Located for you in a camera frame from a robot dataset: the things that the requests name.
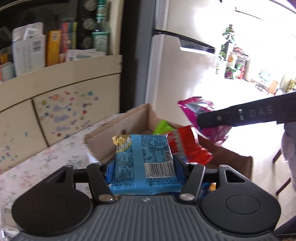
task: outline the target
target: tablecloth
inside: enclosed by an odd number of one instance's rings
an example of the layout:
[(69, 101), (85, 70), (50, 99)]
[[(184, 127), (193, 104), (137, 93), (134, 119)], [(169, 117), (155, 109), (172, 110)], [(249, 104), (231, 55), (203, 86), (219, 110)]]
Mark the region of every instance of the tablecloth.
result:
[[(83, 142), (84, 136), (120, 115), (115, 114), (100, 121), (0, 175), (0, 209), (9, 210), (20, 195), (64, 165), (73, 165), (75, 169), (86, 168), (89, 162), (87, 147)], [(78, 183), (76, 189), (91, 197), (87, 183)], [(5, 223), (0, 217), (0, 228), (3, 228), (3, 225)]]

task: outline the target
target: glass bottle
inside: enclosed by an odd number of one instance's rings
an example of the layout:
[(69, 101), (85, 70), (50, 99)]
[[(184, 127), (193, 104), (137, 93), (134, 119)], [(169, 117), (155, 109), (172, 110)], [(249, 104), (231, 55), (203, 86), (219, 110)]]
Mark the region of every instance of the glass bottle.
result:
[(96, 29), (92, 33), (94, 48), (99, 52), (108, 51), (108, 40), (109, 40), (109, 27), (106, 21), (106, 0), (98, 0), (98, 9), (96, 14), (97, 25)]

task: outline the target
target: refrigerator door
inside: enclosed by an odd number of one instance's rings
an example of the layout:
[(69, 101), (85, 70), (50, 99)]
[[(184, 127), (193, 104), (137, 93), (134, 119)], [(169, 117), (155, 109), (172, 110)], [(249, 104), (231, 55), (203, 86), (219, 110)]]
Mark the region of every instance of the refrigerator door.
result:
[(164, 30), (220, 48), (228, 27), (225, 0), (158, 0), (155, 29)]
[(177, 102), (196, 96), (198, 83), (214, 77), (214, 54), (175, 36), (153, 36), (146, 103), (152, 103), (160, 118), (188, 125)]

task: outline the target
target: cabinet door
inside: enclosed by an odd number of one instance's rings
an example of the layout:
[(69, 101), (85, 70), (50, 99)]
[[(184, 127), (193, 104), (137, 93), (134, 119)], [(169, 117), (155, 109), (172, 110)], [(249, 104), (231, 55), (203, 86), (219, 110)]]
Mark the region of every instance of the cabinet door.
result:
[(31, 100), (0, 113), (0, 174), (47, 148)]
[(49, 145), (119, 112), (120, 74), (95, 78), (34, 98)]

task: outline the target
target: chair leg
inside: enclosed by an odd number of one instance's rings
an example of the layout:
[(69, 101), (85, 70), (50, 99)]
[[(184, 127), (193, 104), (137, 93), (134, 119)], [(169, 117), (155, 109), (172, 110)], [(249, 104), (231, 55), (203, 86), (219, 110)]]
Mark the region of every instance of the chair leg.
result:
[(274, 156), (274, 158), (272, 159), (272, 162), (275, 163), (280, 155), (281, 155), (281, 149), (279, 149), (278, 153)]
[(284, 188), (291, 182), (291, 178), (289, 178), (283, 186), (279, 190), (276, 191), (276, 195), (279, 195), (281, 191), (284, 190)]

